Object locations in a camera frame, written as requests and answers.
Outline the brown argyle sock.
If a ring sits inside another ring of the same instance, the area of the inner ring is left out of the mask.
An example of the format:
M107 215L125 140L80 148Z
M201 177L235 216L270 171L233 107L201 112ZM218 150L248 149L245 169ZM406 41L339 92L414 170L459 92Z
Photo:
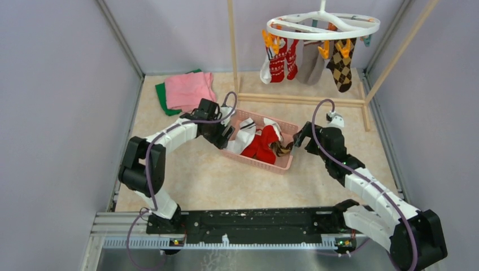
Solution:
M343 58L342 55L335 48L335 42L333 46L333 52L329 63L326 65L332 73L334 83L340 93L347 92L352 85L352 71L351 62L354 54L357 38L352 38L352 47L349 58Z
M283 157L291 153L294 147L294 141L289 142L287 145L283 145L281 142L273 142L271 149L277 157Z

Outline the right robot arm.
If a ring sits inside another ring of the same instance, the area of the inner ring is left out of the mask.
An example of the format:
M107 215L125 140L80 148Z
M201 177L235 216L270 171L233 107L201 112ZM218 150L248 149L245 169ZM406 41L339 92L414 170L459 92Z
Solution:
M307 137L306 151L319 155L331 178L366 203L339 204L339 212L331 217L335 231L354 229L365 234L386 250L400 270L423 270L447 257L439 216L431 209L422 211L407 203L373 177L364 163L347 152L339 127L321 127L308 121L294 135L295 146L301 146Z

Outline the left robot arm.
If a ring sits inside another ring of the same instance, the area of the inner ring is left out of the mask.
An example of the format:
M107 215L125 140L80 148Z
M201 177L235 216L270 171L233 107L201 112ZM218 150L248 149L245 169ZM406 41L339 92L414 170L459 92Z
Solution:
M167 233L179 230L181 209L163 188L166 156L198 137L219 150L224 149L234 132L230 118L235 109L235 106L219 105L203 98L197 108L183 113L165 129L146 138L135 136L128 141L118 179L144 199L149 212L160 217L159 225Z

